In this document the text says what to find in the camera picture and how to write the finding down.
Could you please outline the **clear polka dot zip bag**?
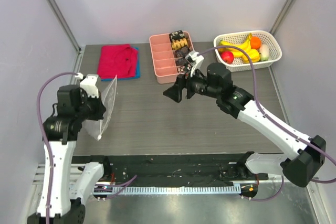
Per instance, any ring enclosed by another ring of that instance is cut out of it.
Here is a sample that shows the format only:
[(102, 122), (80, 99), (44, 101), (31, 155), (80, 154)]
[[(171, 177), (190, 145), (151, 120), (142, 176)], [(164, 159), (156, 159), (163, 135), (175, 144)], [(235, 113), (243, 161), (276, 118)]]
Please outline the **clear polka dot zip bag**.
[(86, 120), (83, 123), (84, 129), (91, 137), (93, 137), (97, 141), (101, 140), (103, 133), (109, 126), (112, 117), (112, 111), (114, 108), (114, 102), (116, 99), (116, 94), (117, 78), (115, 77), (102, 92), (102, 103), (106, 108), (103, 119), (98, 121)]

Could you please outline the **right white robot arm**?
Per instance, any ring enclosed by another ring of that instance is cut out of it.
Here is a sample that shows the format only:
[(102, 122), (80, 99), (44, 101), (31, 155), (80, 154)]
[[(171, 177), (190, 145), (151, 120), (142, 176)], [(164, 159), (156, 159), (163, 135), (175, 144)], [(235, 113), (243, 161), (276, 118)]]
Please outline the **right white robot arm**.
[(214, 98), (221, 111), (252, 126), (281, 149), (281, 154), (249, 152), (237, 166), (242, 179), (267, 173), (282, 175), (296, 186), (306, 187), (324, 164), (326, 142), (322, 137), (303, 134), (271, 114), (252, 94), (233, 84), (232, 73), (223, 64), (208, 65), (206, 75), (200, 70), (180, 74), (163, 94), (179, 103), (184, 89), (188, 99), (195, 94)]

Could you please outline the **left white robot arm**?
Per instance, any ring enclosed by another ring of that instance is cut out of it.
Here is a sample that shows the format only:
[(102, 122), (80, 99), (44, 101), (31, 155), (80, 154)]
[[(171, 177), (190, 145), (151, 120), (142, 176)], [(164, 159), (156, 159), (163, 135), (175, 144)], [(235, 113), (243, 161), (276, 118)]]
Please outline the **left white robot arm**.
[(27, 223), (83, 223), (85, 203), (95, 183), (107, 181), (112, 169), (108, 158), (95, 156), (71, 188), (71, 161), (82, 123), (102, 120), (105, 111), (101, 93), (93, 84), (58, 89), (53, 113), (43, 123), (46, 160), (42, 195)]

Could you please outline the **yellow bell pepper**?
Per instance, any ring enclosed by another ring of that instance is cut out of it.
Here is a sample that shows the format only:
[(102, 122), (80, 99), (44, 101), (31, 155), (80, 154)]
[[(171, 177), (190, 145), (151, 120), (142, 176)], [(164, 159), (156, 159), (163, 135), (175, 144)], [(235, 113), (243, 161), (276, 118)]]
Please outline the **yellow bell pepper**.
[[(251, 49), (246, 52), (251, 59), (252, 62), (259, 62), (260, 61), (260, 53), (256, 49)], [(243, 63), (249, 63), (249, 60), (246, 56), (242, 57)]]

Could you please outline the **red apple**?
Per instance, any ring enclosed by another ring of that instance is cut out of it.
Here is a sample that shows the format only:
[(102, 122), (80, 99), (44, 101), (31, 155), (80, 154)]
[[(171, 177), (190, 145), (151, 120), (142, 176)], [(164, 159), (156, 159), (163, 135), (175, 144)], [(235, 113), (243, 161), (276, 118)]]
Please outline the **red apple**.
[(221, 54), (221, 59), (223, 62), (227, 63), (227, 64), (232, 64), (235, 57), (233, 55), (233, 53), (231, 51), (223, 51)]

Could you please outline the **yellow banana bunch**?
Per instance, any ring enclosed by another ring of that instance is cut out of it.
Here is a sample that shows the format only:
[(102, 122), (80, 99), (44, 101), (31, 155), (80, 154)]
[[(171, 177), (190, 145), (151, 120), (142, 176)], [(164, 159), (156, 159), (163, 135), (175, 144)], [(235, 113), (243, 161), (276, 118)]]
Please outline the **yellow banana bunch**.
[[(226, 41), (221, 41), (220, 42), (220, 46), (235, 46), (237, 48), (242, 49), (245, 53), (249, 50), (251, 50), (251, 46), (250, 46), (250, 39), (252, 37), (252, 34), (249, 33), (245, 39), (245, 41), (242, 44), (230, 44)], [(242, 60), (242, 57), (245, 56), (244, 53), (242, 53), (240, 50), (236, 49), (236, 48), (220, 48), (218, 49), (218, 52), (222, 53), (223, 51), (231, 51), (234, 55), (235, 58), (239, 58)]]

